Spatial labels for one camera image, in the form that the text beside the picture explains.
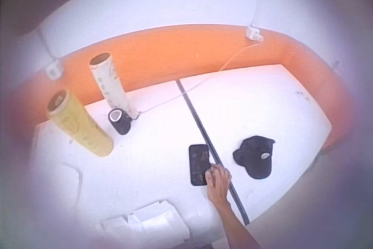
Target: phone screen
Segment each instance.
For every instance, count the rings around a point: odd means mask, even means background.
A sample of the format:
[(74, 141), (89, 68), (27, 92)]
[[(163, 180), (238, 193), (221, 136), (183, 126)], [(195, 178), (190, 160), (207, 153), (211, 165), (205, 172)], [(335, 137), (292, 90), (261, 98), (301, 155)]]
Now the phone screen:
[(191, 170), (191, 183), (193, 186), (207, 185), (206, 170), (211, 168), (209, 148), (205, 144), (191, 145), (189, 147), (189, 166)]

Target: yellow cylindrical container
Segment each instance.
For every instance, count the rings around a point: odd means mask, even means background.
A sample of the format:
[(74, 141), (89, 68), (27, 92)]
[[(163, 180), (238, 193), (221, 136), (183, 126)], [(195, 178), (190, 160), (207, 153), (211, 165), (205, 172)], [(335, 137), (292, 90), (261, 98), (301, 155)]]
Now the yellow cylindrical container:
[(68, 90), (60, 90), (51, 98), (47, 106), (47, 116), (56, 126), (95, 155), (105, 157), (112, 151), (112, 139)]

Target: white cylindrical container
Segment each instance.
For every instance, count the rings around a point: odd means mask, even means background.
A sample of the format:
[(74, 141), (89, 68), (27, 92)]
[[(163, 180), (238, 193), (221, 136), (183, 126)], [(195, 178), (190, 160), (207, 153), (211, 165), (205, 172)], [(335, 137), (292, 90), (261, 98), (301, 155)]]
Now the white cylindrical container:
[(129, 103), (115, 71), (111, 55), (107, 52), (97, 55), (91, 59), (89, 68), (109, 106), (112, 109), (123, 109), (131, 118), (135, 119), (138, 112)]

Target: black cap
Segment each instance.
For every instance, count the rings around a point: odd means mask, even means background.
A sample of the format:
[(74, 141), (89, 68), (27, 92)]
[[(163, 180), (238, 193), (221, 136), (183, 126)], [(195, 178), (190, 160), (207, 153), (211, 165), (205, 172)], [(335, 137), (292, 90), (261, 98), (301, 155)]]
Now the black cap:
[(233, 152), (234, 161), (246, 168), (254, 179), (267, 178), (272, 171), (272, 148), (274, 140), (253, 136), (243, 140), (239, 149)]

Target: white desk surface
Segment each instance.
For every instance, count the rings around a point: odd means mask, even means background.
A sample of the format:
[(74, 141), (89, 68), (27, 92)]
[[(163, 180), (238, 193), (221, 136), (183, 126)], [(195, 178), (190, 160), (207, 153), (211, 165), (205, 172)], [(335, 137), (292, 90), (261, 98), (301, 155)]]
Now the white desk surface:
[[(168, 82), (130, 92), (128, 97), (143, 111), (179, 94), (176, 83)], [(110, 108), (105, 100), (86, 108), (114, 140), (114, 150), (109, 156), (91, 154), (48, 121), (36, 128), (31, 158), (31, 174), (47, 171), (48, 176), (56, 177), (51, 170), (57, 163), (68, 164), (81, 172), (77, 215), (84, 226), (93, 227), (102, 220), (167, 200), (189, 227), (189, 246), (202, 246), (223, 236), (217, 212), (207, 200), (206, 187), (190, 183), (188, 148), (204, 140), (182, 97), (141, 115), (124, 136), (108, 122)], [(60, 205), (65, 197), (77, 192), (77, 186), (77, 177), (59, 179), (57, 189), (64, 188), (56, 197)], [(228, 200), (241, 220), (230, 195)], [(61, 207), (70, 205), (66, 202)]]
[[(208, 75), (182, 79), (185, 90)], [(234, 69), (188, 93), (253, 221), (277, 202), (312, 163), (331, 124), (302, 84), (282, 65)], [(273, 145), (272, 173), (251, 178), (233, 151), (245, 138), (265, 136)]]

